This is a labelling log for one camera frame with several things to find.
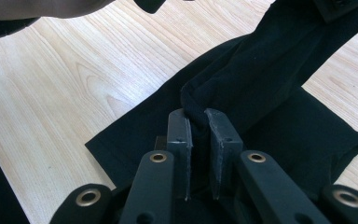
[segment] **folded fabric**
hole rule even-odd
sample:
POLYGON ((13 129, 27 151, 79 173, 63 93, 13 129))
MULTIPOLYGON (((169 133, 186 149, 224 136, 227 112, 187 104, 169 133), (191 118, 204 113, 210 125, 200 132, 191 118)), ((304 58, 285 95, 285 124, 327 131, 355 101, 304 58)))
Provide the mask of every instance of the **folded fabric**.
POLYGON ((192 123, 197 183, 209 171, 204 110, 213 108, 227 114, 248 148, 270 154, 317 199, 358 153, 358 132, 301 85, 357 33, 358 8, 325 24, 312 1, 278 0, 253 33, 200 56, 86 146, 120 186, 182 107, 192 123))

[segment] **light wood surface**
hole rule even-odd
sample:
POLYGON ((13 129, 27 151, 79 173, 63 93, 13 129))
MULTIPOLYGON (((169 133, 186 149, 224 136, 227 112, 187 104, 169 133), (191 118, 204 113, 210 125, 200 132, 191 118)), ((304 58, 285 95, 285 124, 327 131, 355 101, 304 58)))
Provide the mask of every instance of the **light wood surface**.
MULTIPOLYGON (((203 52, 252 32, 271 2, 168 1, 148 15, 117 0, 1 38, 0 165, 30 221, 48 223, 84 184, 113 188, 84 144, 203 52)), ((358 131, 358 35, 305 88, 358 131)), ((358 189, 358 156, 338 183, 358 189)))

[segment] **black plastic part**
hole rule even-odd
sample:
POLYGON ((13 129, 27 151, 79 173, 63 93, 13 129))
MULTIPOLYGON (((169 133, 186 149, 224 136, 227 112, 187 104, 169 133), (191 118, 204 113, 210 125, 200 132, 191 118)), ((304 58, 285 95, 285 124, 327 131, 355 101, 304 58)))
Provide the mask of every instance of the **black plastic part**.
POLYGON ((243 142, 224 113, 211 108, 205 113, 211 128, 211 189, 217 200, 230 189, 234 162, 243 150, 243 142))
POLYGON ((190 197, 192 148, 190 121, 183 109, 174 110, 168 116, 167 150, 175 157, 176 198, 190 197))
POLYGON ((321 209, 333 223, 358 224, 358 191, 342 185, 324 188, 321 209))
POLYGON ((74 191, 58 208, 50 224, 106 223, 111 190, 104 185, 88 184, 74 191))
POLYGON ((132 181, 112 190, 112 199, 105 213, 106 223, 117 224, 120 221, 124 205, 130 194, 132 181))
POLYGON ((167 150, 167 136, 157 136, 155 150, 167 150))
POLYGON ((263 223, 330 223, 268 154, 246 150, 237 169, 263 223))
POLYGON ((119 223, 173 223, 174 158, 151 151, 141 160, 119 223))
POLYGON ((358 7, 358 0, 313 0, 313 2, 327 23, 358 7))
POLYGON ((16 21, 0 21, 0 37, 7 35, 12 35, 27 26, 30 26, 39 18, 31 18, 25 20, 16 20, 16 21))
POLYGON ((134 0, 136 5, 148 13, 156 13, 165 0, 134 0))

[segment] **wood grain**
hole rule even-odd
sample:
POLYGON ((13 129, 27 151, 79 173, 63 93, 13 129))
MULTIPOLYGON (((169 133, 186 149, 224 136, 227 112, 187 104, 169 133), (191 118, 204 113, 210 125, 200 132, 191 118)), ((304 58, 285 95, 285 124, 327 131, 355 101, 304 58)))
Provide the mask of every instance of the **wood grain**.
MULTIPOLYGON (((206 50, 252 32, 269 1, 116 1, 0 39, 0 165, 32 223, 73 189, 114 184, 84 144, 206 50)), ((358 35, 305 88, 358 131, 358 35)), ((358 189, 358 157, 339 183, 358 189)))

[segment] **brass ring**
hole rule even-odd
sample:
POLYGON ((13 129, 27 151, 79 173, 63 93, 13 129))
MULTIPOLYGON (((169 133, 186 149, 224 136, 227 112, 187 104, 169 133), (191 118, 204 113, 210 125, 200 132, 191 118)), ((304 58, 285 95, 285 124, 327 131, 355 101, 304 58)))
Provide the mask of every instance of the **brass ring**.
POLYGON ((77 195, 76 204, 81 207, 87 207, 97 203, 101 199, 101 192, 98 189, 86 189, 77 195), (85 199, 85 196, 91 196, 91 199, 85 199))
POLYGON ((248 159, 254 162, 265 162, 266 161, 266 157, 258 154, 258 153, 251 153, 248 155, 248 159))
POLYGON ((167 160, 167 156, 162 153, 155 153, 150 156, 152 162, 164 162, 167 160))
POLYGON ((333 196, 337 201, 339 201, 349 207, 358 208, 358 197, 356 195, 350 193, 347 190, 336 189, 333 191, 333 196), (348 200, 347 198, 342 197, 343 195, 350 197, 351 200, 348 200))

